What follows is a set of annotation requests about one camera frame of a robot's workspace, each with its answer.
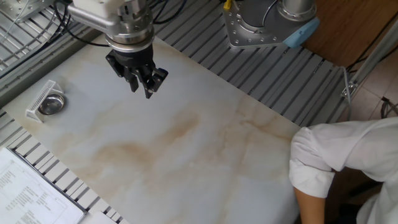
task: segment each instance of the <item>metal pole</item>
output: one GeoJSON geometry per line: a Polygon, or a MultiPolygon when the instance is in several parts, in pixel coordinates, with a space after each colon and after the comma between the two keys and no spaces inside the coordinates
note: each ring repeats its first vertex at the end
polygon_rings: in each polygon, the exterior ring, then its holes
{"type": "Polygon", "coordinates": [[[356,81],[359,76],[366,77],[371,70],[379,63],[381,58],[398,42],[398,21],[391,27],[388,33],[383,37],[377,47],[369,55],[368,59],[363,63],[361,68],[352,77],[350,83],[356,81]]]}

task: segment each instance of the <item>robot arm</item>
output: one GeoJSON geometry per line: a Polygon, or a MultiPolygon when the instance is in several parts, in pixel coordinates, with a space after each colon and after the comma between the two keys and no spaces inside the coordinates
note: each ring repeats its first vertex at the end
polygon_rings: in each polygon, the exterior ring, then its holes
{"type": "Polygon", "coordinates": [[[73,18],[106,34],[113,49],[106,59],[131,91],[142,83],[147,98],[158,90],[167,72],[153,62],[154,26],[146,0],[74,0],[73,18]]]}

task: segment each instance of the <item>human arm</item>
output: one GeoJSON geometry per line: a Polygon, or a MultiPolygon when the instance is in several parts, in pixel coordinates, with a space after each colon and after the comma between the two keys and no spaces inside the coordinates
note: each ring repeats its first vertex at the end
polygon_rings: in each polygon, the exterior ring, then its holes
{"type": "Polygon", "coordinates": [[[302,224],[321,224],[325,221],[325,199],[307,195],[294,188],[302,224]]]}

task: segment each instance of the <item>white plastic holder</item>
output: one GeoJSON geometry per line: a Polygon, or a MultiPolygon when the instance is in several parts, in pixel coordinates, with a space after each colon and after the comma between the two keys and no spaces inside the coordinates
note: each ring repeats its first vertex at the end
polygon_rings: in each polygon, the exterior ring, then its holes
{"type": "Polygon", "coordinates": [[[33,102],[26,109],[25,117],[30,118],[36,122],[43,123],[44,114],[39,112],[39,107],[43,103],[45,98],[51,93],[63,94],[63,91],[57,82],[49,80],[34,98],[33,102]]]}

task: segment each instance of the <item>floor tile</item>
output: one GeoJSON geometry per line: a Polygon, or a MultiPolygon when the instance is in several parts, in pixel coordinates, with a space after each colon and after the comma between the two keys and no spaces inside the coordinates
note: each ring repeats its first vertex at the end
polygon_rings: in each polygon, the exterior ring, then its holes
{"type": "Polygon", "coordinates": [[[398,77],[398,52],[380,62],[368,75],[363,87],[378,97],[383,97],[391,83],[398,77]]]}
{"type": "Polygon", "coordinates": [[[390,99],[394,104],[398,103],[398,77],[391,83],[384,97],[390,99]]]}
{"type": "MultiPolygon", "coordinates": [[[[365,88],[360,88],[352,101],[351,120],[367,121],[373,114],[380,98],[365,88]]],[[[348,108],[340,116],[338,122],[346,121],[348,108]]]]}
{"type": "Polygon", "coordinates": [[[383,101],[380,100],[379,103],[377,104],[377,107],[374,109],[371,117],[369,118],[369,120],[374,120],[374,119],[381,119],[381,105],[383,104],[383,101]]]}

